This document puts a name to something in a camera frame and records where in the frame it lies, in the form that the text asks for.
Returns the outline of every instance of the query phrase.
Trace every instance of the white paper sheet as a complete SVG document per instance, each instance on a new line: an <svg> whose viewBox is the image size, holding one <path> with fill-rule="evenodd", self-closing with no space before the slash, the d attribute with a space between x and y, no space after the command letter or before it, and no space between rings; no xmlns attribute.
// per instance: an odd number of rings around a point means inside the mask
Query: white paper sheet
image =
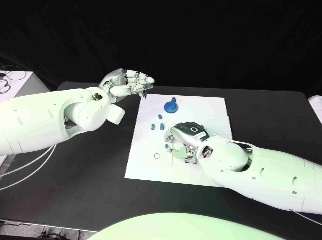
<svg viewBox="0 0 322 240"><path fill-rule="evenodd" d="M170 114L164 110L164 105L173 98L177 98L178 112ZM185 162L167 152L164 142L167 130L185 122L203 125L211 136L217 133L224 138L233 139L223 98L150 94L148 99L141 101L125 178L217 186L206 176L200 164L196 164L196 158ZM170 144L170 147L180 149L183 144L174 141L174 146Z"/></svg>

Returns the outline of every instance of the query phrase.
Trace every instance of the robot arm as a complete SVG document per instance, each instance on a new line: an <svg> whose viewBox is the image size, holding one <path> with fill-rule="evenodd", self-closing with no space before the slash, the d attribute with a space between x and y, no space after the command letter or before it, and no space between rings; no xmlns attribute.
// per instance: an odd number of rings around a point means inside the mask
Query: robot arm
<svg viewBox="0 0 322 240"><path fill-rule="evenodd" d="M23 96L0 104L0 156L39 151L95 131L111 121L121 123L125 111L114 105L128 95L147 98L154 79L116 70L99 87Z"/></svg>
<svg viewBox="0 0 322 240"><path fill-rule="evenodd" d="M194 122L170 129L165 141L173 140L181 141L184 148L168 151L183 160L193 153L219 187L230 188L278 209L322 215L321 165L253 145L242 148L219 135L210 137Z"/></svg>

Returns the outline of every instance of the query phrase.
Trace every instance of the blue object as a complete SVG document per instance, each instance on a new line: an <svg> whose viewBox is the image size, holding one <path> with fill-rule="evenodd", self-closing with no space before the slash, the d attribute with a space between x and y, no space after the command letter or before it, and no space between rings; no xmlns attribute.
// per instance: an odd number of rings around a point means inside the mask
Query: blue object
<svg viewBox="0 0 322 240"><path fill-rule="evenodd" d="M164 110L173 114L178 111L178 104L177 104L177 98L173 98L173 100L165 104Z"/></svg>

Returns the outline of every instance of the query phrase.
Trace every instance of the black table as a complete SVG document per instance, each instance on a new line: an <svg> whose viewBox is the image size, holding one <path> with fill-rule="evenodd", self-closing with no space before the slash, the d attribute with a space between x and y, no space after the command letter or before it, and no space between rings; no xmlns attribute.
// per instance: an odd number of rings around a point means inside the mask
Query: black table
<svg viewBox="0 0 322 240"><path fill-rule="evenodd" d="M93 86L69 82L59 90ZM160 86L148 93L226 98L234 139L322 165L322 125L302 93ZM230 220L286 239L322 237L322 226L229 189L125 179L139 101L134 95L118 103L127 111L121 125L106 121L95 132L59 144L42 170L0 192L0 220L101 231L128 218L181 212ZM19 155L10 170L42 152ZM0 188L43 162L4 177ZM309 216L322 222L322 216Z"/></svg>

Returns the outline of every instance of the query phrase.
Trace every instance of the black backdrop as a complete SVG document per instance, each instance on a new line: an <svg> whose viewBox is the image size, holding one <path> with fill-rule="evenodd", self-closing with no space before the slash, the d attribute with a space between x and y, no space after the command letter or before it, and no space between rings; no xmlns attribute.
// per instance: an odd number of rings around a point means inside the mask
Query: black backdrop
<svg viewBox="0 0 322 240"><path fill-rule="evenodd" d="M0 2L0 62L55 90L118 68L162 86L322 95L322 3Z"/></svg>

